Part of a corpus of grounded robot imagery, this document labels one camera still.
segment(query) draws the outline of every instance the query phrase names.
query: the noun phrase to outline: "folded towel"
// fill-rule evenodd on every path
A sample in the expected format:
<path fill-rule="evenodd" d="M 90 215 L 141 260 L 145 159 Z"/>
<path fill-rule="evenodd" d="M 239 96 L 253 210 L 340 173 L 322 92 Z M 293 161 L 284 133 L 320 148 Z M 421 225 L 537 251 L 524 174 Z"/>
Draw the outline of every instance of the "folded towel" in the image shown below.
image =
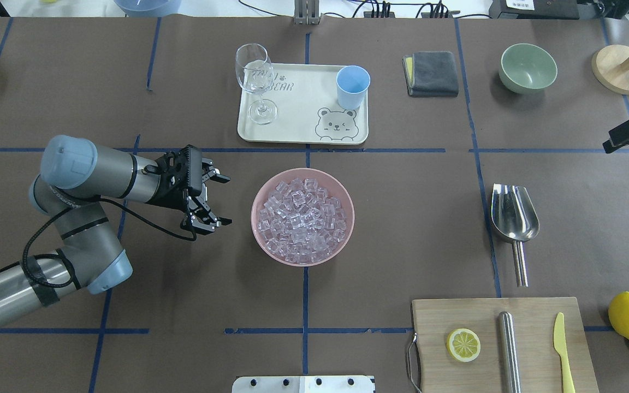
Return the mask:
<path fill-rule="evenodd" d="M 458 70 L 451 52 L 415 52 L 402 59 L 410 96 L 458 96 Z"/>

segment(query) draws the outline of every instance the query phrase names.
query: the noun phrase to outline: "white bracket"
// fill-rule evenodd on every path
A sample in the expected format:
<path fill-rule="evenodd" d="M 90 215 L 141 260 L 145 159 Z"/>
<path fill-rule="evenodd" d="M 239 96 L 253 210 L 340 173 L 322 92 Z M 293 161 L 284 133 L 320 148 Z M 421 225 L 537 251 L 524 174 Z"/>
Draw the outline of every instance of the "white bracket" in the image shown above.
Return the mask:
<path fill-rule="evenodd" d="M 319 0 L 295 0 L 295 24 L 319 25 Z"/>
<path fill-rule="evenodd" d="M 372 376 L 240 377 L 232 393 L 375 393 Z"/>

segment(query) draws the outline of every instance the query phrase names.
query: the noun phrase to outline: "yellow knife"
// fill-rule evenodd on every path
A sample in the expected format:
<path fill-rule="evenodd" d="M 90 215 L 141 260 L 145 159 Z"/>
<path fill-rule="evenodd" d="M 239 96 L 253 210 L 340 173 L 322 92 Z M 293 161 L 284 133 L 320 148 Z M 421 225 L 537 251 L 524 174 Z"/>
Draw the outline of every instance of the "yellow knife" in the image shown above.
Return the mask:
<path fill-rule="evenodd" d="M 555 351 L 560 354 L 560 358 L 562 360 L 562 391 L 564 393 L 575 393 L 572 371 L 569 370 L 569 358 L 567 358 L 565 315 L 562 313 L 557 313 L 557 318 L 555 318 L 555 329 L 552 333 L 552 344 L 555 346 Z"/>

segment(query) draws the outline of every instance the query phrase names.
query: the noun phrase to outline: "metal scoop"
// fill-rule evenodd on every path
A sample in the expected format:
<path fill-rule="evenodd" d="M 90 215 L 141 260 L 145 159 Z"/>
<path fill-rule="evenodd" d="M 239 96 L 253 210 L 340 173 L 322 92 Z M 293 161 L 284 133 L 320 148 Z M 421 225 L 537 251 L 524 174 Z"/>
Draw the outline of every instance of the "metal scoop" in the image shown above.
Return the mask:
<path fill-rule="evenodd" d="M 540 230 L 535 209 L 526 187 L 494 184 L 491 195 L 491 220 L 494 228 L 514 248 L 517 286 L 529 286 L 524 257 L 524 242 Z"/>

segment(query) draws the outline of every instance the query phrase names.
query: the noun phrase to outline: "light blue joint cap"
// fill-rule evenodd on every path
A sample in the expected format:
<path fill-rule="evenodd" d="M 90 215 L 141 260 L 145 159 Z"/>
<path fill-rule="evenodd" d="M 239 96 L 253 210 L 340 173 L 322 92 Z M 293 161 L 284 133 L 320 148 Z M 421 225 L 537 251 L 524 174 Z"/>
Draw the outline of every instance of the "light blue joint cap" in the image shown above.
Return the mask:
<path fill-rule="evenodd" d="M 98 151 L 88 139 L 58 135 L 50 139 L 40 161 L 40 176 L 47 184 L 73 189 L 87 181 L 96 167 Z"/>
<path fill-rule="evenodd" d="M 127 255 L 125 255 L 125 249 L 115 258 L 107 268 L 98 275 L 97 279 L 92 281 L 87 287 L 91 294 L 100 294 L 107 289 L 122 283 L 133 274 L 133 267 L 130 266 L 130 261 Z"/>
<path fill-rule="evenodd" d="M 31 186 L 28 187 L 28 201 L 31 202 L 31 204 L 37 211 L 42 212 L 42 214 L 45 214 L 47 216 L 48 212 L 44 211 L 43 208 L 38 205 L 38 201 L 35 199 L 35 182 L 37 181 L 38 177 L 35 177 L 35 180 L 31 183 Z"/>

